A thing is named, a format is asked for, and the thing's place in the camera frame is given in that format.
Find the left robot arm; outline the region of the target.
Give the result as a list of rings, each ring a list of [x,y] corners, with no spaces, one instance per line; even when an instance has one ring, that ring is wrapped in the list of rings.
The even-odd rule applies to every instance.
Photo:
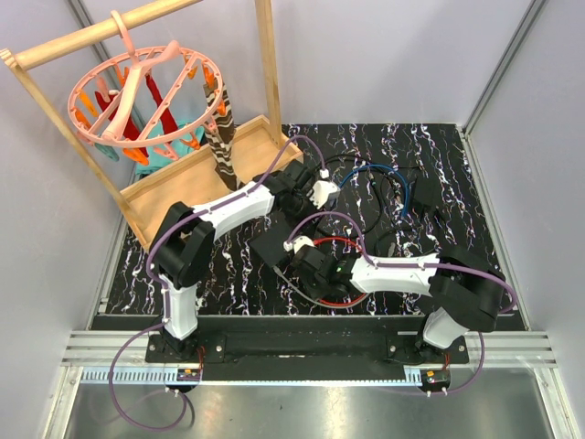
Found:
[[[160,334],[173,359],[186,362],[197,353],[197,283],[207,273],[216,241],[274,211],[290,222],[315,213],[312,179],[309,168],[293,160],[213,202],[189,207],[178,201],[168,209],[149,249],[146,272],[162,286]]]

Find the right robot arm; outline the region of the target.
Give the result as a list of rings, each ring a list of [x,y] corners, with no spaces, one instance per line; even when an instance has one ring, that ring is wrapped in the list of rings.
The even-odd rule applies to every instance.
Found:
[[[311,241],[298,240],[291,250],[292,266],[314,301],[378,292],[420,294],[433,300],[435,309],[425,317],[417,336],[390,356],[395,361],[440,362],[465,333],[490,333],[496,328],[505,278],[461,248],[413,258],[365,254],[337,258]]]

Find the black marble pattern mat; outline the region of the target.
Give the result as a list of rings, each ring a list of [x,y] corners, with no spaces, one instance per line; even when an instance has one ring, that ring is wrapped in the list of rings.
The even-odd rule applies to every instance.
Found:
[[[300,135],[308,166],[326,159],[342,186],[339,216],[322,219],[327,247],[349,252],[344,237],[355,226],[366,234],[372,255],[419,256],[459,245],[497,264],[488,221],[473,181],[459,129],[450,123],[286,124]],[[411,210],[411,185],[428,177],[441,188],[446,220]],[[279,220],[255,219],[221,238],[210,270],[198,288],[203,315],[319,316],[323,308],[298,294],[292,269],[276,274],[250,243]]]

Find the brown striped sock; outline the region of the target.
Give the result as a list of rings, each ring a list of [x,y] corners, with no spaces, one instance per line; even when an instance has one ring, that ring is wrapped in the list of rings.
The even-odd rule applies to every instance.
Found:
[[[242,183],[232,163],[232,147],[236,127],[226,85],[221,88],[221,97],[222,101],[213,113],[217,129],[213,131],[206,128],[205,137],[216,162],[216,173],[228,190],[235,191],[242,186]]]

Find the red sock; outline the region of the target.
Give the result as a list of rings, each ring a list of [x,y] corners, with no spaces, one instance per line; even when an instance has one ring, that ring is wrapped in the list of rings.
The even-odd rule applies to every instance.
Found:
[[[128,98],[135,98],[140,92],[138,86],[131,82],[131,77],[132,75],[127,78],[126,87],[122,91],[109,90],[103,78],[97,79],[96,98],[102,109],[102,115],[97,123],[103,117],[110,121],[100,136],[100,140],[107,145],[130,147],[130,142],[135,143],[135,148],[154,145],[157,141],[155,136],[150,136],[150,133],[159,123],[163,125],[170,123],[168,131],[170,134],[177,130],[176,122],[168,108],[169,101],[164,102],[151,72],[144,75],[144,80],[154,103],[145,105],[145,100],[140,98],[137,104],[139,113],[146,116],[149,110],[151,118],[142,124],[141,130],[138,129],[132,116],[134,103],[128,101]]]

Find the black power adapter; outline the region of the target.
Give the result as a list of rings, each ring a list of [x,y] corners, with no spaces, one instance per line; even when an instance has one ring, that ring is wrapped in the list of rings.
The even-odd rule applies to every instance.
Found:
[[[446,220],[441,188],[428,177],[417,177],[411,185],[411,210],[420,219],[425,215]]]

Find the wooden drying rack stand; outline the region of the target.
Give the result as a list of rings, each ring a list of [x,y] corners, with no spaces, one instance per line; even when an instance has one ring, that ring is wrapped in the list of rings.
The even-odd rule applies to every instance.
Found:
[[[230,91],[243,76],[194,40],[144,36],[188,8],[123,2],[77,29],[59,1],[1,4],[3,252],[104,252],[118,220],[148,249],[173,203],[228,194],[208,146],[176,148],[211,125],[202,61]]]

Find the pink round clip hanger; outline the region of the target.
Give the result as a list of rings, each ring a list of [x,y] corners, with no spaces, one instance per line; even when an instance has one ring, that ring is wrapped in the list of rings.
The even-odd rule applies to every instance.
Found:
[[[179,142],[191,149],[198,149],[200,142],[197,129],[217,129],[213,113],[222,101],[221,88],[224,85],[222,74],[217,64],[206,55],[185,48],[176,40],[163,46],[137,48],[130,36],[122,15],[111,12],[118,35],[125,51],[107,59],[85,74],[73,88],[68,99],[68,114],[77,138],[86,145],[92,146],[115,159],[124,154],[134,162],[147,165],[152,154],[159,154],[176,161],[179,155],[174,147]],[[103,117],[101,106],[96,98],[97,79],[103,78],[109,90],[122,91],[126,87],[127,78],[132,75],[131,82],[138,86],[140,94],[128,98],[134,103],[133,121],[142,129],[142,124],[151,118],[150,111],[146,116],[139,113],[137,106],[140,98],[145,105],[154,103],[146,86],[144,75],[151,72],[164,102],[169,101],[168,108],[177,125],[177,130],[169,133],[170,123],[159,123],[150,133],[157,141],[154,145],[135,148],[107,145],[100,136],[110,121]]]

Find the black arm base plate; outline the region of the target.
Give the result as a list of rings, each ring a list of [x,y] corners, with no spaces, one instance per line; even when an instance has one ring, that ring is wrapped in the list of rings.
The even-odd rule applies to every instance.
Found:
[[[446,353],[422,357],[413,335],[360,332],[207,332],[181,351],[163,337],[149,337],[145,361],[186,367],[203,361],[207,381],[390,381],[405,380],[407,369],[446,360],[467,365],[460,337]]]

